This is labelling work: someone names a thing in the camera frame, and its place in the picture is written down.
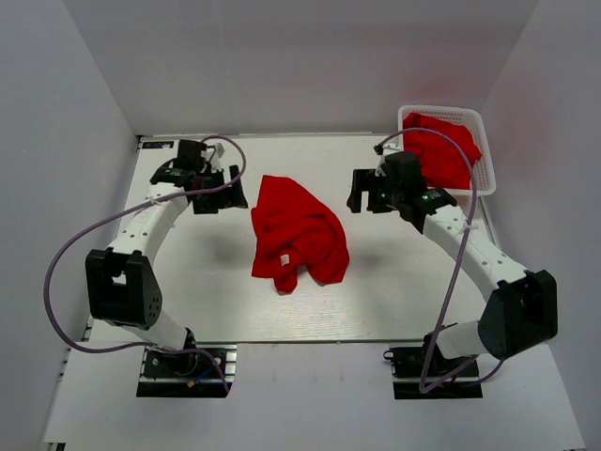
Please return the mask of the red t shirt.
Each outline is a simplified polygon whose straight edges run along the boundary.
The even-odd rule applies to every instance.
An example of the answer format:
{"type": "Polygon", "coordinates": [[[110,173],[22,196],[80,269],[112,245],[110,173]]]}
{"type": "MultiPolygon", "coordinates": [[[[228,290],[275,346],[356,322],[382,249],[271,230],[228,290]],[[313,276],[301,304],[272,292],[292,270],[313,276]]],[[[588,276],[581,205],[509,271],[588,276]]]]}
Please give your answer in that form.
{"type": "Polygon", "coordinates": [[[251,276],[270,279],[283,294],[295,290],[301,267],[321,286],[344,280],[350,262],[345,230],[295,180],[265,175],[251,220],[256,237],[251,276]]]}

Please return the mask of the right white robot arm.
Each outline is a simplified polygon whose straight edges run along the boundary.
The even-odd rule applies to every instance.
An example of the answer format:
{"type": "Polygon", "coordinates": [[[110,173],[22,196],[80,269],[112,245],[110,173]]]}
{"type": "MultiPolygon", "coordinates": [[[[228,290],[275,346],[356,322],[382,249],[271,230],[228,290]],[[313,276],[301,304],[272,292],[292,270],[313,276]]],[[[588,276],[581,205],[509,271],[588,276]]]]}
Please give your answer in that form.
{"type": "Polygon", "coordinates": [[[353,213],[397,211],[460,263],[485,299],[479,319],[444,327],[436,343],[425,349],[425,366],[431,372],[446,374],[458,358],[472,355],[505,360],[557,335],[555,278],[547,271],[528,270],[469,227],[453,196],[427,186],[413,154],[395,152],[375,169],[354,170],[347,206],[353,213]]]}

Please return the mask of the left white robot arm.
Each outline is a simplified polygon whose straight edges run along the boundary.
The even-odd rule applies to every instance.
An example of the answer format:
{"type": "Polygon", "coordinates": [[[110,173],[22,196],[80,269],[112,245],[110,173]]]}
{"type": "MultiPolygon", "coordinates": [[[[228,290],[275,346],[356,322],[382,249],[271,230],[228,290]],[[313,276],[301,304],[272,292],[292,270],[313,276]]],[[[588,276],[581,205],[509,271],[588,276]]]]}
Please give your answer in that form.
{"type": "Polygon", "coordinates": [[[152,175],[145,206],[104,250],[85,259],[91,316],[120,327],[157,347],[168,349],[166,363],[179,375],[193,372],[198,351],[191,332],[162,310],[162,291],[153,263],[177,218],[192,207],[195,214],[246,209],[240,169],[229,177],[215,152],[209,157],[176,157],[152,175]]]}

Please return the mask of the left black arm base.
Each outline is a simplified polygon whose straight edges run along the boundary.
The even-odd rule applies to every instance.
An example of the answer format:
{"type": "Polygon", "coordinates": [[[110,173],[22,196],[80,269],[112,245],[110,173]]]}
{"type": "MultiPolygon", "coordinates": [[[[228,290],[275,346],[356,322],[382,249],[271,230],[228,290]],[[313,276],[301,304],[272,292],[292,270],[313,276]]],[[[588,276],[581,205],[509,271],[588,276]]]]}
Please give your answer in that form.
{"type": "Polygon", "coordinates": [[[136,396],[139,398],[226,398],[236,372],[235,346],[205,352],[166,354],[146,350],[136,396]]]}

